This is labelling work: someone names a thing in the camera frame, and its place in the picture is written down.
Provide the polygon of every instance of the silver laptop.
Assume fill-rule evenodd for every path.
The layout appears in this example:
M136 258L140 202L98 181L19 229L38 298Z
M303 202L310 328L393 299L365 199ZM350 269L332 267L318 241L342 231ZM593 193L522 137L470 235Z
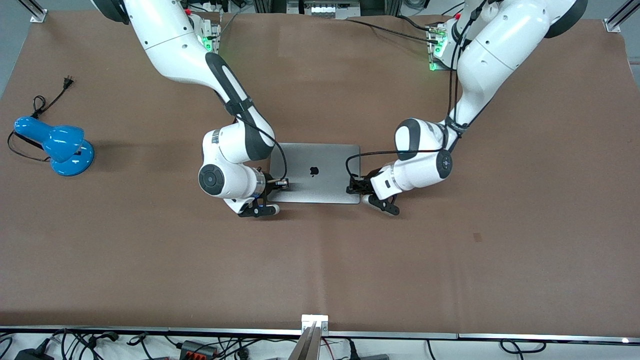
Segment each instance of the silver laptop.
M346 193L349 174L345 167L348 157L359 154L357 145L325 143L281 143L287 158L289 188L269 194L273 202L316 202L327 204L358 204L358 194ZM360 174L360 158L349 161L351 172ZM269 174L282 176L284 162L278 147L273 147Z

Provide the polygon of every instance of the power adapter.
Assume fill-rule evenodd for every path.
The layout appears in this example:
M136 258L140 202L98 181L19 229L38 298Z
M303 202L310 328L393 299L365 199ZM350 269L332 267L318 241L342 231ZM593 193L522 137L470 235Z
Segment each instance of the power adapter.
M15 360L54 360L53 357L47 354L41 354L34 348L26 348L20 350L18 355L15 356Z
M204 346L194 341L185 341L179 347L180 358L189 360L213 360L218 350L215 347Z

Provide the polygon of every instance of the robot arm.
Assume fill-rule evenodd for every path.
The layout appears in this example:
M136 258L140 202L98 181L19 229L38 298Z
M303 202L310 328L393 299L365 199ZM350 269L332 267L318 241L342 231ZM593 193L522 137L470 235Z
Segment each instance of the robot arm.
M443 181L451 173L456 142L507 78L546 36L572 27L587 0L467 0L460 20L451 19L440 58L457 66L462 97L439 123L408 119L396 129L398 160L359 182L363 201L389 215L398 215L396 195ZM454 57L456 42L462 54Z
M209 131L202 140L203 164L198 173L202 190L225 200L241 217L275 215L266 195L286 187L269 174L243 165L266 159L274 146L274 133L252 99L218 54L197 39L193 20L179 1L92 0L112 20L131 22L149 60L160 74L180 83L212 88L236 121Z

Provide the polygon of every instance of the table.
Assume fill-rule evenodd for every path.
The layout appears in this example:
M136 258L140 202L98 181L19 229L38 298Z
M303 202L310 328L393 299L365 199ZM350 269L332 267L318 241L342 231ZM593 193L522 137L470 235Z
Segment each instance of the table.
M221 55L281 142L393 149L400 121L447 111L449 75L424 45L360 24L242 14ZM82 127L95 163L62 178L0 151L0 323L295 329L321 313L334 331L640 336L640 94L597 20L544 40L458 143L450 178L401 194L397 218L362 204L235 216L196 176L202 136L232 119L97 12L31 27L5 131L69 74L42 120Z

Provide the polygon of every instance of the metal bracket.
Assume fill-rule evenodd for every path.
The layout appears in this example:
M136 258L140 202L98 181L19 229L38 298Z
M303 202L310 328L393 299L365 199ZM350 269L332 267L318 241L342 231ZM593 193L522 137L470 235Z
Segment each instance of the metal bracket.
M18 0L18 2L31 13L30 22L44 22L47 17L47 9L40 6L35 0Z
M609 19L604 19L602 21L602 24L604 25L604 28L607 30L607 32L609 33L619 33L620 32L620 27L616 26L615 28L610 28L609 27Z
M619 33L620 25L640 8L640 0L628 0L608 19L604 19L604 28L610 33Z
M302 334L289 360L318 360L320 341L329 335L329 316L302 315Z
M302 315L302 331L307 327L316 325L320 327L321 335L329 335L329 316L327 315Z

